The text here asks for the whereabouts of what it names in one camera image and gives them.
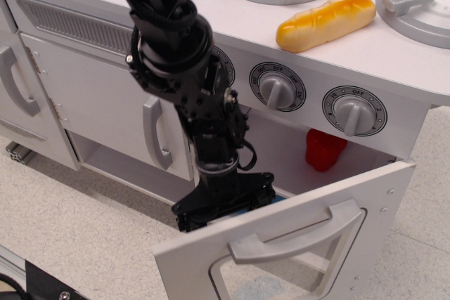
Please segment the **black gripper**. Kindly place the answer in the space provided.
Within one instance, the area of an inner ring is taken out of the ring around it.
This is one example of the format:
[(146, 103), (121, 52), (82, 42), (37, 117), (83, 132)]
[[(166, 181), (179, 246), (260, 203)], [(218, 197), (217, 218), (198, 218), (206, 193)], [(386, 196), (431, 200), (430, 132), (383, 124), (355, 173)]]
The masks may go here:
[(172, 206), (179, 230), (188, 233), (215, 219), (271, 204), (276, 196), (273, 181), (269, 172), (201, 174), (193, 191)]

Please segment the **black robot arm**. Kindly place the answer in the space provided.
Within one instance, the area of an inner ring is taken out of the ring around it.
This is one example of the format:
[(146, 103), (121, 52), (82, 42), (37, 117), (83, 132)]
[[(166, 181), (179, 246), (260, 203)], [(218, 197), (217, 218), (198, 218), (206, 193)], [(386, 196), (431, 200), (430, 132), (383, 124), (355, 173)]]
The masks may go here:
[(219, 57), (209, 23), (191, 0), (126, 0), (134, 22), (127, 64), (144, 91), (171, 102), (195, 151), (199, 181), (172, 212), (189, 232), (272, 202), (274, 176), (239, 162), (247, 116)]

